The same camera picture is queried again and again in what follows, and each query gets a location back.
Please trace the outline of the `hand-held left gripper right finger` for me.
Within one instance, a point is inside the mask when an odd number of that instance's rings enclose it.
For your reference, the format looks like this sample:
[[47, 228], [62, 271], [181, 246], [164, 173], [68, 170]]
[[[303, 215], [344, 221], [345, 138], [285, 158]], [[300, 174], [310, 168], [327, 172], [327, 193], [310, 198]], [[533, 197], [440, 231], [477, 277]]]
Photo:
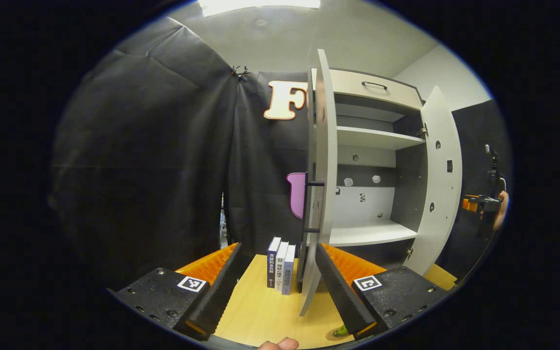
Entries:
[[406, 266], [384, 269], [328, 244], [317, 244], [315, 262], [355, 340], [407, 324], [448, 297]]

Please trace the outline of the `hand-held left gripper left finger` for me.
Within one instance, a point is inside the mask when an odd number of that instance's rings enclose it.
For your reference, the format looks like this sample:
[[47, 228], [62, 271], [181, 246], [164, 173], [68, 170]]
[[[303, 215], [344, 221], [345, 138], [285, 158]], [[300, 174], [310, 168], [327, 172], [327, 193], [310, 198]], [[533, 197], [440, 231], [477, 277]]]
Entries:
[[207, 340], [216, 332], [242, 274], [242, 244], [235, 243], [176, 271], [156, 267], [115, 295], [158, 324]]

